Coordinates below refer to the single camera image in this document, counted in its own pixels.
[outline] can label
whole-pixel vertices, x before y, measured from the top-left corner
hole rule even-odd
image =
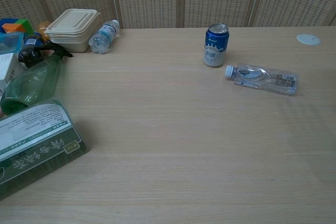
[[[223,48],[204,45],[204,63],[211,67],[221,66],[224,62]]]
[[[228,41],[228,33],[223,37],[215,37],[206,33],[203,61],[210,67],[219,67],[224,62]]]

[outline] green plastic bottle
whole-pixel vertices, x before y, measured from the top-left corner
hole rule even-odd
[[[55,52],[18,75],[7,85],[0,101],[1,110],[6,115],[52,97],[55,93],[61,60],[63,56],[72,57],[65,48],[51,41],[35,49]]]

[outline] bottle cap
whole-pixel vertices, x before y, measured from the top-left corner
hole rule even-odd
[[[119,26],[119,21],[117,21],[116,19],[114,19],[114,20],[112,20],[112,21],[114,21],[114,22],[118,23],[118,26]]]
[[[226,70],[225,70],[225,77],[226,78],[231,78],[232,73],[233,73],[233,68],[234,68],[234,66],[231,66],[231,65],[226,66]]]

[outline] white box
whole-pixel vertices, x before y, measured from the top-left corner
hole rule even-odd
[[[0,98],[7,84],[24,70],[14,53],[0,55]]]

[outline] standing water bottle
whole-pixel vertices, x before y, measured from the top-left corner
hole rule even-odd
[[[283,94],[294,94],[299,81],[296,73],[246,64],[227,66],[225,77],[237,85]]]
[[[120,30],[117,20],[107,21],[89,40],[92,52],[104,54]]]

